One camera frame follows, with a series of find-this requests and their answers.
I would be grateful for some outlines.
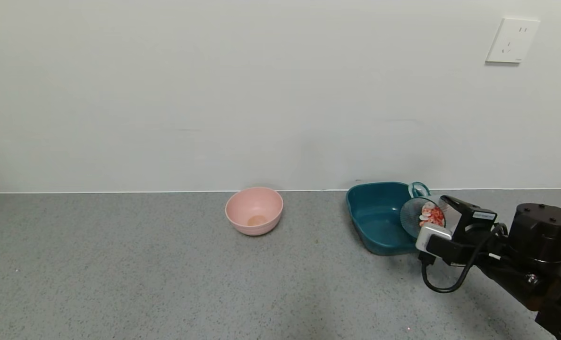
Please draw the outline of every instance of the speckled surface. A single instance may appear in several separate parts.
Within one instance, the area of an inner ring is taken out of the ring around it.
[[[511,222],[561,191],[459,191]],[[414,255],[375,256],[344,192],[283,192],[278,227],[235,231],[230,193],[0,195],[0,340],[550,339],[478,269],[449,295]],[[459,269],[438,263],[449,285]]]

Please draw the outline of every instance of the electrical outlet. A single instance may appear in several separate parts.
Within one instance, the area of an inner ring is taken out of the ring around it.
[[[486,61],[522,62],[540,23],[538,20],[503,19]]]

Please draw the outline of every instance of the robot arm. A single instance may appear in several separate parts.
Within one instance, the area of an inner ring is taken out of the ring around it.
[[[460,213],[451,230],[425,224],[416,245],[421,252],[425,284],[435,292],[459,289],[475,265],[526,308],[537,311],[535,321],[561,340],[561,208],[544,204],[518,205],[508,232],[495,223],[497,214],[451,196],[447,206]],[[450,288],[438,288],[427,280],[427,266],[441,258],[461,265],[459,280]]]

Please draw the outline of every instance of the label sticker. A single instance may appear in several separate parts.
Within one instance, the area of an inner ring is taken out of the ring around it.
[[[475,213],[473,213],[473,217],[474,218],[482,218],[483,220],[494,220],[494,218],[497,217],[496,213],[489,213],[489,212],[482,212],[482,211],[476,211]]]

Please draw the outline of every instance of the residue in bowl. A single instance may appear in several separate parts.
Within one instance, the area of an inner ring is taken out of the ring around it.
[[[248,226],[257,226],[259,224],[264,224],[266,223],[268,220],[267,218],[265,218],[262,215],[255,215],[252,218],[249,218],[249,220],[247,221],[246,225]]]

